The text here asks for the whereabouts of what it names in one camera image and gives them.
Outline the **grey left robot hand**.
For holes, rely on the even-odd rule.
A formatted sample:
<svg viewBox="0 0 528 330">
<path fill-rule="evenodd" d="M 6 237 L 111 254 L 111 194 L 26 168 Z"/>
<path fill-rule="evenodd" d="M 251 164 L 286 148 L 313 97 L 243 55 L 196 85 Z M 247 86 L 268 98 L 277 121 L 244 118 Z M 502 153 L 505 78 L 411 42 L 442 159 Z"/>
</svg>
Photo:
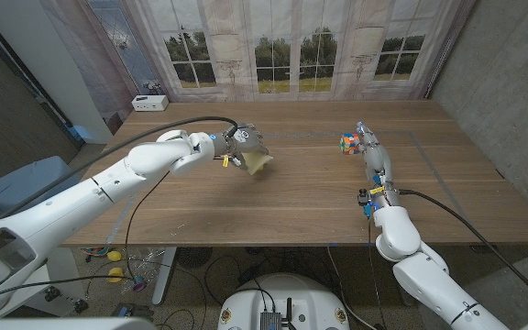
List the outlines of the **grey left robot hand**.
<svg viewBox="0 0 528 330">
<path fill-rule="evenodd" d="M 235 166 L 253 175 L 271 160 L 269 150 L 252 124 L 240 124 L 233 131 L 234 128 L 213 134 L 214 154 L 230 156 Z"/>
</svg>

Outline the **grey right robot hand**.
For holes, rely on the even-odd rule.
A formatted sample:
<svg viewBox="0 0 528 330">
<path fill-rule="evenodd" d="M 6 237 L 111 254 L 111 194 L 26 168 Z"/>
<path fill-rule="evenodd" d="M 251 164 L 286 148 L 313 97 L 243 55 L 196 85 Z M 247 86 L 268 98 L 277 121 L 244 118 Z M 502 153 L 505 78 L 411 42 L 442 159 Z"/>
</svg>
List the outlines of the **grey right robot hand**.
<svg viewBox="0 0 528 330">
<path fill-rule="evenodd" d="M 364 123 L 357 123 L 358 150 L 364 157 L 366 175 L 371 183 L 371 197 L 378 208 L 400 206 L 399 195 L 393 187 L 391 158 L 376 135 Z"/>
</svg>

